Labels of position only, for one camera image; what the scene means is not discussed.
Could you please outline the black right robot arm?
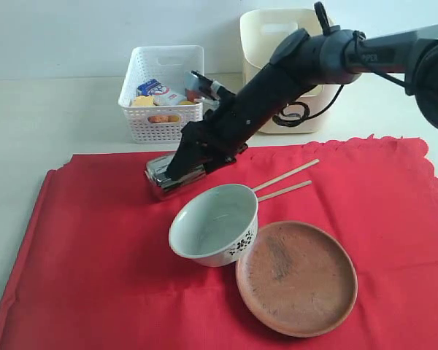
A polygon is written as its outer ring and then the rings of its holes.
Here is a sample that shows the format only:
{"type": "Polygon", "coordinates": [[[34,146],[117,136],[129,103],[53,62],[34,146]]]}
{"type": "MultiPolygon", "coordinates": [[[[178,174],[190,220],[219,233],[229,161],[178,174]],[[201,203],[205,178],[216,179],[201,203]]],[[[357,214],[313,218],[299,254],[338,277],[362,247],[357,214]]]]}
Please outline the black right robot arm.
{"type": "Polygon", "coordinates": [[[287,104],[318,85],[347,85],[363,73],[400,85],[438,129],[438,24],[365,39],[360,31],[295,31],[237,94],[223,99],[205,120],[190,122],[166,173],[184,177],[196,166],[207,173],[233,163],[247,140],[287,104]]]}

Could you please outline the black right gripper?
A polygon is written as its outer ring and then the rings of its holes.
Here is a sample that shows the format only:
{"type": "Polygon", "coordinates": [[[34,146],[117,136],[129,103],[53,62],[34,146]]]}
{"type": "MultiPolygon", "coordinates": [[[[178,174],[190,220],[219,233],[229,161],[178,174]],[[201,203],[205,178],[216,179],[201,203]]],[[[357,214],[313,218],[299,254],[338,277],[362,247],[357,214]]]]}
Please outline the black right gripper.
{"type": "Polygon", "coordinates": [[[201,122],[182,129],[179,147],[166,174],[179,180],[197,166],[211,174],[234,165],[246,141],[274,114],[274,101],[261,93],[239,93],[230,104],[222,105],[201,122]]]}

